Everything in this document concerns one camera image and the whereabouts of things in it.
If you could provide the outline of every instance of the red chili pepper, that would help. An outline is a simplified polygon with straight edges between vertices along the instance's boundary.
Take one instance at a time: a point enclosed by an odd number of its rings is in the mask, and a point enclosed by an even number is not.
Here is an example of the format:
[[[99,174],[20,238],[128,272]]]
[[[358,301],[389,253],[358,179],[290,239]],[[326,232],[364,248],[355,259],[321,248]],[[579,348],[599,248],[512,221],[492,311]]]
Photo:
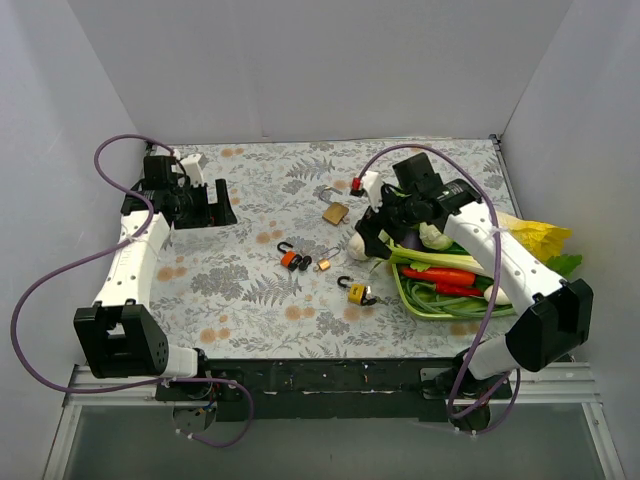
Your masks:
[[[465,288],[447,283],[436,283],[436,293],[455,297],[482,297],[484,292],[478,288]]]
[[[413,268],[406,267],[402,274],[416,280],[425,280],[434,283],[446,283],[458,287],[470,287],[476,281],[476,274],[458,270],[457,268],[429,267],[424,272],[419,272]]]

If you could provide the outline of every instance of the leaf pattern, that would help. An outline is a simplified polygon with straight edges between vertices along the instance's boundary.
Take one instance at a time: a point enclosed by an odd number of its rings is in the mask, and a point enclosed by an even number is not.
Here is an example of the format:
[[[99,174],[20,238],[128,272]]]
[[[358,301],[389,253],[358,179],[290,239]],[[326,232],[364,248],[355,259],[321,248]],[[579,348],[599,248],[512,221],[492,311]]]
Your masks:
[[[238,223],[223,228],[179,230],[160,253],[149,309],[172,344],[202,348],[211,358],[343,358],[452,356],[467,348],[474,325],[414,319],[398,297],[385,265],[356,262],[346,254],[355,222],[366,209],[348,195],[351,179],[381,149],[405,141],[428,141],[458,160],[491,196],[499,210],[513,205],[489,140],[390,139],[349,142],[250,145],[183,145],[184,154],[203,153],[205,179],[225,178]],[[390,152],[375,170],[396,183],[391,166],[415,152]],[[449,181],[458,174],[429,155]],[[328,195],[350,209],[351,222],[335,227],[322,220]],[[280,265],[278,242],[319,259],[338,246],[326,272],[290,273]],[[372,285],[384,299],[371,308],[346,301],[336,285],[349,275]],[[510,328],[496,319],[486,338]]]

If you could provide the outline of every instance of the fern print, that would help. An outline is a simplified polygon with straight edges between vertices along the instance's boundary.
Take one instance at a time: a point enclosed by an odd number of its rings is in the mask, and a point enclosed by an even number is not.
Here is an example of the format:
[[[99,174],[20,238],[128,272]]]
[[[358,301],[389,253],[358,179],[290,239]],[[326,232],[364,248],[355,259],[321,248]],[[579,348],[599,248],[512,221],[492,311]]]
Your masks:
[[[297,278],[293,278],[291,274],[284,277],[279,273],[274,273],[276,279],[269,278],[264,274],[260,275],[260,280],[254,280],[248,291],[242,297],[245,302],[253,302],[259,305],[270,305],[273,307],[276,302],[282,305],[284,300],[296,293],[302,291],[302,287],[298,283]]]
[[[320,177],[325,173],[330,173],[335,170],[333,166],[333,160],[319,160],[312,158],[309,160],[298,160],[288,172],[287,177],[298,178],[303,180],[320,180]]]

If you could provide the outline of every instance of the gray wall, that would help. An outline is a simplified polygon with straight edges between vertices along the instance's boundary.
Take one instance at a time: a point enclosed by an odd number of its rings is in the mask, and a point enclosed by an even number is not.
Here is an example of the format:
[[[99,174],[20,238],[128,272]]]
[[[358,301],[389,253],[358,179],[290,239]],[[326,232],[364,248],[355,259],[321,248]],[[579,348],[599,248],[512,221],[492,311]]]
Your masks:
[[[524,215],[574,229],[595,291],[589,358],[640,478],[640,3],[575,0],[504,136]]]
[[[171,142],[501,133],[570,0],[69,0]]]
[[[133,124],[64,0],[0,0],[0,477],[39,478],[62,395],[33,380],[9,340],[14,303],[36,278],[116,240],[121,195],[93,171],[94,148]],[[141,145],[114,146],[105,168],[140,171]],[[69,380],[81,358],[72,319],[107,270],[83,267],[27,304],[19,336],[46,377]]]

